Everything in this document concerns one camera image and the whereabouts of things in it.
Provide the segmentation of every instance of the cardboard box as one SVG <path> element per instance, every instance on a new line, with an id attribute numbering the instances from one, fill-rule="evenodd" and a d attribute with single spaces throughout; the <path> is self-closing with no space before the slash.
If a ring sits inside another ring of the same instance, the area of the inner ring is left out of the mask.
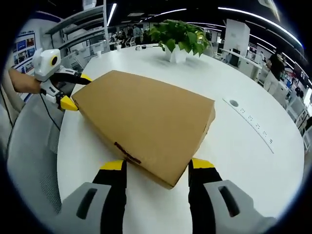
<path id="1" fill-rule="evenodd" d="M 107 146 L 166 188 L 176 185 L 215 118 L 211 99 L 119 71 L 73 100 Z"/>

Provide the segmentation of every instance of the green plant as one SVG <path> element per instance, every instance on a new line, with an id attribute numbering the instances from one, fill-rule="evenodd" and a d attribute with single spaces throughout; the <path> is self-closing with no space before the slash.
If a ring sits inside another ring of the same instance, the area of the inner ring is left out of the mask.
<path id="1" fill-rule="evenodd" d="M 164 45 L 172 52 L 177 44 L 180 50 L 184 49 L 187 53 L 192 50 L 194 55 L 199 53 L 200 56 L 210 45 L 201 28 L 182 21 L 167 19 L 155 25 L 149 34 L 163 51 Z"/>

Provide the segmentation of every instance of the desk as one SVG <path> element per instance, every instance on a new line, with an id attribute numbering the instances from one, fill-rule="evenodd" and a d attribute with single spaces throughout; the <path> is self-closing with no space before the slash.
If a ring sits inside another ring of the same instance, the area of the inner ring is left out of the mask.
<path id="1" fill-rule="evenodd" d="M 242 68 L 239 68 L 239 70 L 240 70 L 242 73 L 244 73 L 244 74 L 246 74 L 247 76 L 249 76 L 251 79 L 256 80 L 257 75 L 258 75 L 258 73 L 259 73 L 259 69 L 260 69 L 260 70 L 262 69 L 262 66 L 261 66 L 260 64 L 258 64 L 258 63 L 256 63 L 256 62 L 250 60 L 249 58 L 247 58 L 247 57 L 245 57 L 245 56 L 242 56 L 242 55 L 240 55 L 240 54 L 238 54 L 238 53 L 235 53 L 235 52 L 233 52 L 233 51 L 225 50 L 225 49 L 221 49 L 221 50 L 224 51 L 224 52 L 226 52 L 226 53 L 235 55 L 235 56 L 239 57 L 240 59 L 243 59 L 243 60 L 245 61 L 245 63 L 251 64 L 251 65 L 253 66 L 251 72 L 250 72 L 250 71 L 245 71 L 245 70 L 248 70 L 248 69 L 246 69 L 246 66 L 244 66 L 244 68 L 243 68 L 243 67 L 242 67 Z"/>
<path id="2" fill-rule="evenodd" d="M 249 194 L 264 216 L 279 217 L 302 179 L 304 147 L 294 122 L 261 86 L 236 69 L 206 55 L 188 55 L 185 64 L 167 62 L 161 48 L 135 47 L 94 57 L 84 69 L 90 78 L 119 70 L 154 78 L 215 100 L 216 118 L 195 157 L 209 160 L 221 177 Z M 76 85 L 73 93 L 82 85 Z M 256 131 L 223 98 L 236 100 L 274 139 L 270 151 Z M 100 166 L 116 160 L 80 112 L 66 111 L 58 144 L 58 186 L 61 200 L 84 182 L 92 182 Z M 188 170 L 166 190 L 127 168 L 124 233 L 192 233 L 188 203 Z"/>

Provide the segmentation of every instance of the table outlet strip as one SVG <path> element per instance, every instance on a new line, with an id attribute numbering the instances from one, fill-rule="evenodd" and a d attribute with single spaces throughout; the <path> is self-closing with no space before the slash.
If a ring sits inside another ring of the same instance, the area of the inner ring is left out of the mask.
<path id="1" fill-rule="evenodd" d="M 261 138 L 264 140 L 264 142 L 267 144 L 267 146 L 269 147 L 269 149 L 272 151 L 272 153 L 274 154 L 273 151 L 273 140 L 271 137 L 268 136 L 267 132 L 265 131 L 265 129 L 261 126 L 261 124 L 254 118 L 254 116 L 252 116 L 251 114 L 249 114 L 246 109 L 242 106 L 240 106 L 235 100 L 227 100 L 224 99 L 223 100 L 229 105 L 231 106 L 237 113 L 239 113 L 252 127 L 253 129 L 259 134 L 259 136 L 261 136 Z"/>

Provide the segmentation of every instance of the white pot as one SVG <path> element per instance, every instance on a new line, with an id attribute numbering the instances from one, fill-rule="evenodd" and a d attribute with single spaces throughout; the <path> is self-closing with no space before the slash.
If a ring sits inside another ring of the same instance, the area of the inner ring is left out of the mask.
<path id="1" fill-rule="evenodd" d="M 180 50 L 178 45 L 175 45 L 175 49 L 171 51 L 168 49 L 168 47 L 165 45 L 165 51 L 166 51 L 166 60 L 169 62 L 174 63 L 181 63 L 185 62 L 187 53 L 185 50 Z"/>

